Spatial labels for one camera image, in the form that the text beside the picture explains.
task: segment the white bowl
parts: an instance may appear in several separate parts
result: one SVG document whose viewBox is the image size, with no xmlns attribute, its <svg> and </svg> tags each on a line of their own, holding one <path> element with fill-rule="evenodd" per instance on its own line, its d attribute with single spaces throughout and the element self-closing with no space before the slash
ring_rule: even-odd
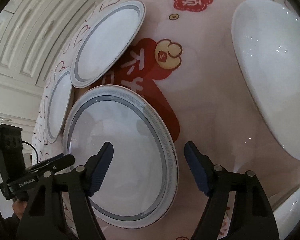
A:
<svg viewBox="0 0 300 240">
<path fill-rule="evenodd" d="M 249 90 L 278 142 L 300 160 L 300 18 L 270 0 L 247 0 L 232 22 Z"/>
<path fill-rule="evenodd" d="M 300 220 L 300 188 L 274 211 L 280 240 L 285 239 Z"/>
</svg>

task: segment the blue gripper pad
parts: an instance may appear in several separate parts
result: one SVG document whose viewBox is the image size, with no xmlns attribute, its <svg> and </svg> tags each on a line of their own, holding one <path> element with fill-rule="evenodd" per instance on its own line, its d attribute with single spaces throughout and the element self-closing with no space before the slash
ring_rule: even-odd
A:
<svg viewBox="0 0 300 240">
<path fill-rule="evenodd" d="M 110 149 L 106 150 L 98 165 L 94 169 L 92 176 L 91 176 L 91 186 L 88 190 L 88 196 L 93 196 L 93 194 L 100 190 L 102 182 L 106 176 L 108 168 L 113 158 L 113 147 L 111 146 Z"/>
<path fill-rule="evenodd" d="M 197 183 L 198 189 L 206 196 L 210 196 L 212 188 L 208 182 L 208 175 L 188 143 L 185 145 L 185 158 L 194 176 L 194 180 Z"/>
</svg>

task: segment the person's hand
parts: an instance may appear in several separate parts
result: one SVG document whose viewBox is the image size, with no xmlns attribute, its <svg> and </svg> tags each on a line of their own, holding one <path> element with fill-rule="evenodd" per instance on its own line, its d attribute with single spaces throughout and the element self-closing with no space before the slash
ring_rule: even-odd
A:
<svg viewBox="0 0 300 240">
<path fill-rule="evenodd" d="M 28 203 L 26 201 L 20 201 L 19 199 L 12 204 L 12 209 L 20 220 L 22 218 L 23 212 L 26 209 L 27 204 Z"/>
</svg>

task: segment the plate rim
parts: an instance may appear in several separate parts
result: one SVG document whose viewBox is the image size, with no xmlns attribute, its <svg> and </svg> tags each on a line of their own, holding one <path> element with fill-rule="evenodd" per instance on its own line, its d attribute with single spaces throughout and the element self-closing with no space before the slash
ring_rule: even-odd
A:
<svg viewBox="0 0 300 240">
<path fill-rule="evenodd" d="M 66 72 L 70 72 L 70 68 L 69 68 L 69 67 L 67 67 L 67 68 L 65 68 L 63 71 L 61 71 L 60 75 L 58 76 L 58 80 L 53 84 L 53 87 L 52 87 L 52 89 L 51 89 L 51 91 L 50 91 L 50 93 L 49 93 L 49 99 L 48 99 L 48 103 L 47 103 L 47 117 L 46 117 L 45 120 L 44 120 L 44 124 L 45 124 L 45 128 L 47 129 L 47 130 L 46 130 L 47 140 L 48 140 L 48 142 L 51 143 L 51 144 L 54 143 L 54 142 L 58 139 L 58 136 L 59 136 L 60 133 L 61 133 L 62 127 L 65 125 L 67 114 L 69 114 L 69 110 L 71 109 L 71 108 L 69 107 L 69 105 L 70 105 L 70 102 L 72 101 L 73 95 L 74 95 L 74 93 L 73 93 L 73 92 L 74 92 L 74 87 L 73 87 L 73 85 L 71 85 L 71 89 L 70 89 L 69 96 L 68 96 L 67 107 L 66 107 L 65 112 L 64 112 L 64 115 L 63 115 L 63 119 L 62 119 L 62 123 L 61 123 L 60 129 L 59 129 L 58 135 L 57 135 L 55 138 L 51 137 L 50 134 L 49 134 L 49 131 L 48 131 L 48 129 L 49 129 L 49 125 L 48 125 L 49 122 L 48 122 L 48 119 L 49 119 L 49 113 L 50 113 L 49 105 L 50 105 L 50 102 L 51 102 L 51 99 L 52 99 L 51 96 L 52 96 L 52 94 L 53 94 L 53 91 L 54 91 L 55 88 L 57 87 L 57 84 L 58 84 L 60 78 L 61 78 L 62 75 L 65 74 Z"/>
<path fill-rule="evenodd" d="M 172 206 L 174 199 L 176 197 L 177 194 L 177 190 L 178 190 L 178 179 L 179 179 L 179 165 L 178 165 L 178 159 L 177 159 L 177 154 L 176 154 L 176 149 L 175 149 L 175 145 L 174 142 L 172 140 L 172 137 L 169 133 L 168 128 L 166 127 L 166 125 L 164 124 L 163 120 L 161 119 L 161 117 L 159 116 L 159 114 L 155 111 L 155 109 L 144 99 L 142 98 L 140 95 L 138 95 L 137 93 L 133 92 L 130 89 L 127 89 L 125 87 L 122 86 L 117 86 L 117 85 L 101 85 L 98 87 L 95 87 L 91 90 L 88 90 L 86 93 L 84 93 L 79 100 L 77 100 L 77 102 L 74 104 L 74 106 L 71 109 L 70 114 L 68 115 L 68 118 L 66 120 L 66 125 L 65 125 L 65 129 L 64 129 L 64 136 L 63 136 L 63 152 L 64 155 L 69 154 L 68 150 L 67 150 L 67 138 L 69 136 L 69 130 L 72 124 L 72 120 L 75 116 L 75 114 L 77 113 L 78 109 L 86 102 L 85 101 L 80 101 L 83 100 L 84 97 L 87 97 L 87 94 L 91 94 L 93 93 L 93 91 L 95 90 L 105 90 L 108 88 L 109 90 L 113 90 L 114 92 L 124 92 L 125 94 L 130 94 L 131 96 L 133 96 L 133 99 L 136 99 L 136 101 L 139 101 L 142 106 L 145 106 L 149 108 L 150 111 L 153 111 L 154 114 L 152 114 L 152 116 L 156 117 L 158 119 L 157 122 L 159 122 L 159 124 L 162 126 L 162 128 L 165 130 L 165 137 L 168 139 L 168 141 L 170 141 L 171 144 L 171 150 L 169 150 L 171 152 L 171 161 L 172 164 L 169 164 L 168 161 L 166 161 L 165 167 L 167 169 L 167 174 L 170 175 L 171 174 L 171 185 L 170 188 L 168 187 L 168 184 L 165 187 L 163 196 L 159 202 L 159 204 L 157 205 L 157 207 L 146 217 L 141 218 L 139 220 L 133 220 L 133 221 L 122 221 L 122 220 L 117 220 L 111 217 L 106 216 L 105 214 L 101 213 L 100 211 L 94 209 L 94 212 L 96 214 L 96 216 L 100 219 L 102 219 L 103 221 L 117 226 L 117 227 L 121 227 L 121 228 L 142 228 L 142 227 L 146 227 L 149 226 L 151 224 L 153 224 L 154 222 L 158 221 L 161 217 L 163 217 L 167 211 L 170 209 L 170 207 Z M 160 137 L 158 136 L 159 141 L 164 149 L 164 146 L 162 144 L 162 140 L 160 139 Z M 164 151 L 164 157 L 167 160 L 167 155 L 165 154 L 166 151 Z"/>
<path fill-rule="evenodd" d="M 140 10 L 140 15 L 141 17 L 139 17 L 138 21 L 138 27 L 136 28 L 134 34 L 131 36 L 130 40 L 127 42 L 127 44 L 125 45 L 124 48 L 122 48 L 122 51 L 118 54 L 118 56 L 111 62 L 111 64 L 101 73 L 99 74 L 98 76 L 96 77 L 93 77 L 93 78 L 90 78 L 88 79 L 87 81 L 79 81 L 77 80 L 77 78 L 75 77 L 75 73 L 74 73 L 74 70 L 75 70 L 75 65 L 76 65 L 76 61 L 77 61 L 77 58 L 78 58 L 78 54 L 79 54 L 79 51 L 80 49 L 82 48 L 82 45 L 85 44 L 88 36 L 91 34 L 92 31 L 94 31 L 94 28 L 103 20 L 105 19 L 106 17 L 108 17 L 113 11 L 121 8 L 121 7 L 124 7 L 124 6 L 127 6 L 127 5 L 134 5 L 136 7 L 139 8 Z M 99 78 L 101 78 L 117 61 L 118 59 L 125 53 L 125 51 L 127 50 L 127 48 L 130 46 L 130 44 L 132 43 L 132 41 L 134 40 L 134 38 L 136 37 L 136 35 L 138 34 L 144 20 L 145 20 L 145 17 L 146 17 L 146 6 L 143 2 L 139 1 L 139 0 L 130 0 L 130 1 L 126 1 L 126 2 L 123 2 L 115 7 L 113 7 L 111 10 L 107 11 L 106 14 L 102 14 L 101 18 L 90 28 L 90 30 L 85 34 L 84 38 L 82 39 L 82 42 L 80 44 L 80 46 L 76 49 L 75 51 L 75 54 L 74 54 L 74 57 L 73 57 L 73 60 L 72 60 L 72 63 L 71 63 L 71 73 L 70 73 L 70 78 L 71 78 L 71 82 L 72 82 L 72 85 L 75 87 L 75 88 L 85 88 L 91 84 L 93 84 L 95 81 L 97 81 Z"/>
</svg>

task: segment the camera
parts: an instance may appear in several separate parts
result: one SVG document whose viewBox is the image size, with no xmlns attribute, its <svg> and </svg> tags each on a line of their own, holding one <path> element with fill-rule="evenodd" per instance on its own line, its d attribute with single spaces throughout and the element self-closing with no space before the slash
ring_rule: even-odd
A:
<svg viewBox="0 0 300 240">
<path fill-rule="evenodd" d="M 28 190 L 34 188 L 45 171 L 61 171 L 73 165 L 73 161 L 60 154 L 26 169 L 23 159 L 22 128 L 0 125 L 0 189 L 6 200 L 18 198 L 28 201 Z"/>
</svg>

